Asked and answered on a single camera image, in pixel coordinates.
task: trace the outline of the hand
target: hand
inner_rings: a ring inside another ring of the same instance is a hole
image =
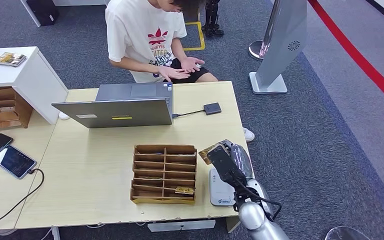
[[[171,79],[187,79],[191,76],[185,69],[174,69],[168,66],[159,66],[158,73],[169,82],[172,81]]]
[[[188,73],[195,73],[195,71],[200,71],[200,68],[197,66],[197,64],[205,64],[205,61],[189,56],[180,61],[180,63],[182,69],[186,70]]]

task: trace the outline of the red line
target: red line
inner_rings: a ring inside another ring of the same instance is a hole
[[[380,88],[384,93],[384,76],[380,74],[376,68],[370,64],[367,59],[357,50],[357,48],[348,40],[345,34],[334,23],[332,18],[326,13],[323,7],[317,0],[308,0],[315,12],[321,18],[323,23],[333,34],[336,40],[341,44],[343,49],[349,54],[349,56],[357,63],[358,66],[365,72],[365,74]]]

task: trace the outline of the laptop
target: laptop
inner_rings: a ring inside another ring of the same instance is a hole
[[[171,83],[109,84],[99,87],[95,101],[52,106],[90,129],[158,126],[173,124],[172,99]]]

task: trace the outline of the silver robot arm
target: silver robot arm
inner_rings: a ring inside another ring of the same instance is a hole
[[[223,182],[234,188],[233,209],[239,212],[239,220],[253,240],[289,240],[274,221],[282,205],[269,200],[264,187],[254,179],[251,160],[242,146],[224,140],[199,155],[214,165]],[[278,206],[275,213],[272,205]]]
[[[254,178],[247,181],[247,188],[254,189],[258,195],[267,199],[267,193]],[[246,201],[239,207],[239,220],[248,230],[253,240],[289,240],[283,229],[267,217],[273,216],[271,204],[259,200],[260,204]]]

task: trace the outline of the cardboard organizer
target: cardboard organizer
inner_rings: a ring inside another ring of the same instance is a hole
[[[194,204],[197,150],[192,145],[137,145],[130,200],[135,204]],[[189,194],[178,193],[189,189]]]
[[[0,87],[0,128],[27,128],[33,108],[12,87]]]

